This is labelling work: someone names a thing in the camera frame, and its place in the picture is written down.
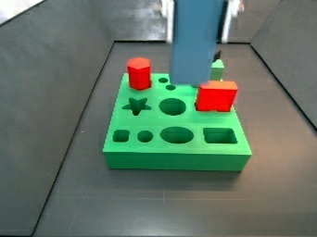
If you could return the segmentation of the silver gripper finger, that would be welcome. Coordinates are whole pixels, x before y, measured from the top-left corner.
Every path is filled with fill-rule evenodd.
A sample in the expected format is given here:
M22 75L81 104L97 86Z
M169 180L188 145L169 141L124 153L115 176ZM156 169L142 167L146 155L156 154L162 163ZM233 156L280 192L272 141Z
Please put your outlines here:
M221 42L228 43L232 20L244 12L244 0L227 0Z
M176 1L160 0L156 11L166 18L166 42L174 41Z

